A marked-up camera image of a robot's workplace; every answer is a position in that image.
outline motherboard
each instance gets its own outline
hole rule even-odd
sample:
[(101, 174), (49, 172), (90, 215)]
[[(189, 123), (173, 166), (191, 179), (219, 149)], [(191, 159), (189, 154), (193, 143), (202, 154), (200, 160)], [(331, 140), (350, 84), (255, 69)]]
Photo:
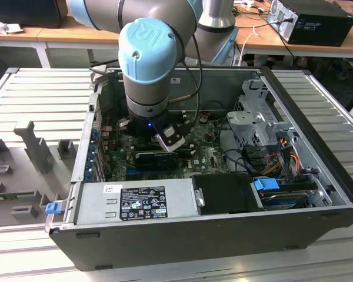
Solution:
[(185, 144), (164, 152), (155, 137), (123, 134), (116, 123), (111, 139), (110, 181), (189, 178), (195, 174), (227, 173), (228, 166), (218, 146), (223, 119), (210, 119), (201, 113)]

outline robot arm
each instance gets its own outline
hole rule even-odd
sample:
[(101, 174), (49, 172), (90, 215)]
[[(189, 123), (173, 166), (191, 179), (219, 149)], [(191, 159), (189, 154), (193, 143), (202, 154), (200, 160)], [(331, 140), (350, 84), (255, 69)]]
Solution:
[(144, 134), (155, 130), (171, 152), (189, 131), (167, 111), (172, 71), (187, 53), (196, 58), (195, 32), (198, 45), (212, 46), (201, 51), (203, 61), (226, 60), (238, 32), (233, 2), (204, 0), (203, 12), (202, 0), (69, 0), (69, 9), (84, 25), (120, 32), (118, 59), (131, 122)]

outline silver robot column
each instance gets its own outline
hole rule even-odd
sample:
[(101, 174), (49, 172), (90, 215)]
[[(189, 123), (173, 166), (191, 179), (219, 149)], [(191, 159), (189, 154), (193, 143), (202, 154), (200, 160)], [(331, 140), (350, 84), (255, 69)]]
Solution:
[[(239, 31), (232, 14), (233, 4), (234, 0), (203, 0), (204, 10), (195, 32), (198, 45), (209, 46), (200, 51), (203, 61), (221, 65), (228, 58)], [(193, 40), (187, 44), (186, 55), (197, 56)]]

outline barcode sticker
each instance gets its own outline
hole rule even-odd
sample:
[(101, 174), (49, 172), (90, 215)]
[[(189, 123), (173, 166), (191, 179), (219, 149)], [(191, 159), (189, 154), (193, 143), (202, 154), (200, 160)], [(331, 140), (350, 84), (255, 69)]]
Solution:
[(123, 185), (104, 185), (104, 193), (120, 193)]

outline light blue robot joint cap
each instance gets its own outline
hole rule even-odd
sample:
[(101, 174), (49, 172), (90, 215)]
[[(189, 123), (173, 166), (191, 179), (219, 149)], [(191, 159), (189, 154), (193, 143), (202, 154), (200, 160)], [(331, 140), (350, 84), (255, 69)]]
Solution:
[(76, 21), (90, 28), (96, 28), (86, 10), (85, 0), (69, 0), (68, 6)]
[(119, 64), (123, 74), (135, 83), (157, 83), (174, 69), (176, 56), (175, 34), (158, 19), (137, 19), (120, 33)]
[(187, 0), (187, 2), (191, 5), (192, 10), (194, 10), (196, 23), (198, 23), (202, 15), (202, 0)]

